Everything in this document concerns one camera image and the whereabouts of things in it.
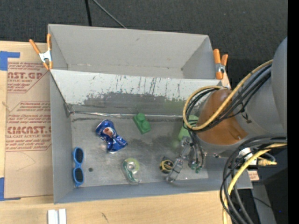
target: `small round object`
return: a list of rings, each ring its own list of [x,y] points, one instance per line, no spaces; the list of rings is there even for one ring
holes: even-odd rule
[[[173,167],[173,162],[169,159],[163,160],[160,163],[160,170],[165,174],[169,173],[172,170],[172,167]]]
[[[150,128],[150,123],[146,120],[143,121],[142,122],[142,128],[145,129],[145,130],[149,129]]]
[[[145,120],[145,115],[143,113],[139,113],[139,114],[137,114],[136,118],[138,121],[142,122]]]

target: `gray cardboard box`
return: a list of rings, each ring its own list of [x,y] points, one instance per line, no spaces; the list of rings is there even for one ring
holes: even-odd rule
[[[163,157],[175,160],[187,98],[198,88],[218,85],[207,35],[49,24],[53,69],[50,78],[54,203],[156,196],[217,190],[226,159],[207,157],[198,174],[184,167],[165,180]],[[141,134],[133,117],[144,113],[151,131]],[[95,132],[114,123],[128,146],[114,154]],[[75,147],[84,150],[84,183],[75,187]],[[139,161],[137,185],[121,164]],[[251,187],[248,175],[239,187]]]

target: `cardboard sheet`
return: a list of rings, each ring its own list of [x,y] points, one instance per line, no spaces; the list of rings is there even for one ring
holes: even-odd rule
[[[37,43],[41,52],[46,44]],[[8,59],[4,197],[53,194],[50,73],[29,42],[0,42]]]

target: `yellow cable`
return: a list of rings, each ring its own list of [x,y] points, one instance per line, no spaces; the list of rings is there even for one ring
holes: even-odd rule
[[[269,145],[266,148],[281,147],[281,146],[285,146],[285,145],[287,145],[287,143],[283,143],[283,144],[275,143],[275,144]],[[243,165],[239,168],[238,172],[235,174],[235,176],[233,177],[233,179],[231,180],[231,182],[228,186],[228,194],[229,195],[230,195],[235,183],[237,182],[237,180],[239,179],[241,174],[244,172],[244,170],[250,165],[250,163],[254,159],[258,158],[259,156],[263,155],[264,153],[266,153],[268,151],[270,151],[270,149],[260,150],[260,151],[256,152],[254,155],[252,155],[251,158],[249,158],[245,163],[243,163]],[[225,205],[225,207],[228,207],[228,201],[226,199],[224,200],[224,205]],[[222,220],[223,220],[224,224],[227,224],[227,213],[224,208],[222,210]]]
[[[186,124],[186,126],[194,131],[196,130],[200,130],[205,128],[206,126],[208,126],[219,114],[220,112],[223,111],[224,107],[227,105],[227,103],[231,100],[231,98],[236,94],[236,92],[240,89],[240,87],[257,71],[259,71],[260,69],[264,68],[265,66],[269,65],[272,63],[273,60],[269,60],[267,62],[265,62],[264,64],[258,66],[257,68],[255,68],[253,71],[251,71],[245,78],[243,78],[243,80],[234,88],[234,90],[230,93],[230,95],[224,100],[224,102],[220,105],[220,107],[217,109],[217,111],[202,125],[200,126],[192,126],[189,124],[187,118],[186,118],[186,110],[187,110],[187,106],[190,102],[190,100],[199,92],[206,90],[206,89],[211,89],[211,88],[215,88],[215,89],[220,89],[220,88],[224,88],[223,86],[206,86],[206,87],[202,87],[198,90],[196,90],[195,92],[192,93],[192,95],[187,99],[184,108],[183,108],[183,120],[184,123]]]

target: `crushed soda can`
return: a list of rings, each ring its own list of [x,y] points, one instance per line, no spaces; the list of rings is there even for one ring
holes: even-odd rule
[[[128,143],[117,134],[113,122],[108,119],[100,122],[95,132],[107,143],[108,153],[113,154],[128,145]]]

